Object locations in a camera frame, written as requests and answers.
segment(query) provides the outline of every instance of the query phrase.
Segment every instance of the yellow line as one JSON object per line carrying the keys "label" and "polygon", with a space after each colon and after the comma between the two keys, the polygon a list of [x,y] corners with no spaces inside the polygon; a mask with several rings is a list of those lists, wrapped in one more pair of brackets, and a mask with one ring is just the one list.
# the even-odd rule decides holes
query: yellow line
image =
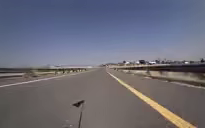
{"label": "yellow line", "polygon": [[130,90],[132,93],[134,93],[137,97],[142,99],[144,102],[149,104],[153,109],[158,111],[162,116],[164,116],[166,119],[168,119],[170,122],[175,124],[179,128],[196,128],[194,125],[190,124],[189,122],[185,121],[181,117],[177,116],[173,112],[169,111],[168,109],[164,108],[163,106],[159,105],[157,102],[153,101],[149,97],[143,95],[141,92],[137,91],[130,85],[126,84],[116,76],[112,75],[111,73],[107,72],[109,75],[111,75],[114,79],[116,79],[121,85],[126,87],[128,90]]}

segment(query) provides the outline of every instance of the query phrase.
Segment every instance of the metal guardrail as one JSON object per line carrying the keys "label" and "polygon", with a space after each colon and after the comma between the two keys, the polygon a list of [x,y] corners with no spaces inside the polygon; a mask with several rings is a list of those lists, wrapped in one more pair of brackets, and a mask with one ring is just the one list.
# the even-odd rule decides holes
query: metal guardrail
{"label": "metal guardrail", "polygon": [[59,69],[47,69],[47,68],[0,68],[0,78],[5,77],[22,77],[22,76],[38,76],[45,74],[58,74],[58,73],[70,73],[85,71],[87,68],[59,68]]}
{"label": "metal guardrail", "polygon": [[116,70],[149,70],[205,73],[205,64],[117,66],[110,68]]}

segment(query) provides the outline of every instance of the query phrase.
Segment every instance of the pole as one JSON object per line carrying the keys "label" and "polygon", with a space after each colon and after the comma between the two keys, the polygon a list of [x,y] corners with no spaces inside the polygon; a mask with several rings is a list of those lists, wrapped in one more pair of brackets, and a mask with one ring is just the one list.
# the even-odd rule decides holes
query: pole
{"label": "pole", "polygon": [[80,112],[80,117],[79,117],[79,126],[78,126],[78,128],[81,128],[83,108],[84,108],[84,103],[81,105],[81,110],[80,110],[81,112]]}

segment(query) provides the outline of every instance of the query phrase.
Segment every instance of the blue sky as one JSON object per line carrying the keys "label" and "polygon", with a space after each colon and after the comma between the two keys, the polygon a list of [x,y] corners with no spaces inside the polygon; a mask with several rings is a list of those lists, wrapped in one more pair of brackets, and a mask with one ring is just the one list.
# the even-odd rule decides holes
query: blue sky
{"label": "blue sky", "polygon": [[205,57],[205,0],[1,0],[0,66]]}

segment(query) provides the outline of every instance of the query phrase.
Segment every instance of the road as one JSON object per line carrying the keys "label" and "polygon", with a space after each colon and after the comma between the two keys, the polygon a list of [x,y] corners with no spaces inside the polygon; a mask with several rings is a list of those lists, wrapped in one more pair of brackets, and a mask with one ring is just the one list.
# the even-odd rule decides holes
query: road
{"label": "road", "polygon": [[[77,128],[80,109],[72,104],[79,100],[86,101],[81,128],[205,128],[203,88],[104,68],[13,82],[18,84],[0,85],[0,128]],[[177,118],[183,123],[177,125]]]}

